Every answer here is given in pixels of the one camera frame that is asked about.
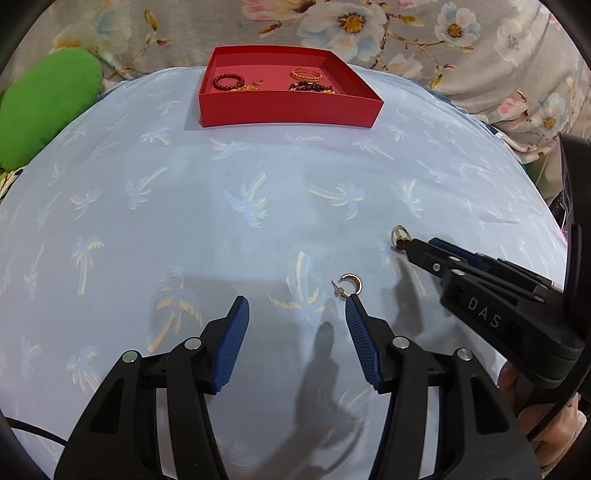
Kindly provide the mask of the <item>gold cuff bangle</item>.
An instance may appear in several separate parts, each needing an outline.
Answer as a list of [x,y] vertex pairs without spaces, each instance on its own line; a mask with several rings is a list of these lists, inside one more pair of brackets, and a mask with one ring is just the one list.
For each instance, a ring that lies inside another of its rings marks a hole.
[[290,77],[297,81],[317,83],[322,80],[322,72],[308,67],[295,67],[290,71]]

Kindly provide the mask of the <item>gold hoop earring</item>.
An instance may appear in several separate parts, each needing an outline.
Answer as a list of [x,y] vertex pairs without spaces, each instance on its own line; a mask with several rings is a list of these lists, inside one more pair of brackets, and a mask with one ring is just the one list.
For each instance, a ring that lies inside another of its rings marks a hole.
[[[359,295],[363,291],[363,281],[359,275],[355,273],[346,272],[339,277],[338,281],[332,281],[332,288],[335,290],[335,296],[344,300],[352,295]],[[347,290],[344,285],[349,284],[353,287],[352,291]]]

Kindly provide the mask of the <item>floral grey blanket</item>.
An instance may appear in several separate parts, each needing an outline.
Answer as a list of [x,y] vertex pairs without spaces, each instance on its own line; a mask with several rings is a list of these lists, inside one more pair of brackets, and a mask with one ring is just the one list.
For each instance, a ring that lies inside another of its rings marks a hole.
[[119,81],[242,44],[325,49],[416,81],[504,132],[524,163],[590,134],[589,67],[538,1],[54,1],[1,81],[66,47]]

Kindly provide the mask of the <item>light blue palm-print sheet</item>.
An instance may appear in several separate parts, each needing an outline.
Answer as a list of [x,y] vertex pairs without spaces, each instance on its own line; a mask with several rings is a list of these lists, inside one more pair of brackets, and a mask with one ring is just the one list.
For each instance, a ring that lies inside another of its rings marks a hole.
[[109,92],[1,205],[1,408],[67,437],[118,357],[171,350],[236,296],[250,321],[209,400],[233,479],[365,479],[388,398],[363,378],[332,285],[423,348],[503,358],[391,244],[396,225],[562,281],[566,245],[514,155],[416,83],[363,71],[370,129],[198,121],[201,68]]

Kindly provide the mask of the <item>red shallow cardboard box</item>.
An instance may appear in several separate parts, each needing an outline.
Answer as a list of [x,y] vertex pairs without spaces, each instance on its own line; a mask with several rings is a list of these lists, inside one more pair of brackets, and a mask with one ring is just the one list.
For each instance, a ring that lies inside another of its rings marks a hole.
[[[295,67],[322,72],[317,83],[290,77]],[[214,48],[198,90],[204,127],[317,123],[370,128],[384,101],[328,50],[280,45]]]

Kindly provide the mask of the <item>colourful cartoon cushion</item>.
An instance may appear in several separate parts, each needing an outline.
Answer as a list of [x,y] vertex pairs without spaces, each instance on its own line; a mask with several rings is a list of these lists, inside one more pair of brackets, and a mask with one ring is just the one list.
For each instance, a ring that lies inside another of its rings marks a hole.
[[19,176],[26,170],[21,167],[12,171],[2,169],[0,174],[0,201],[2,201],[10,190],[11,186],[18,180]]

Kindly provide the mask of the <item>green plush pillow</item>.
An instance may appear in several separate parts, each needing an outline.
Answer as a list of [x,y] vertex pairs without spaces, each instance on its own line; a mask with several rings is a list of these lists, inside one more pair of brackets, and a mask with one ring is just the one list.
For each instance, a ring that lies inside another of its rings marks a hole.
[[80,48],[58,50],[36,63],[1,95],[1,168],[27,165],[96,100],[99,60]]

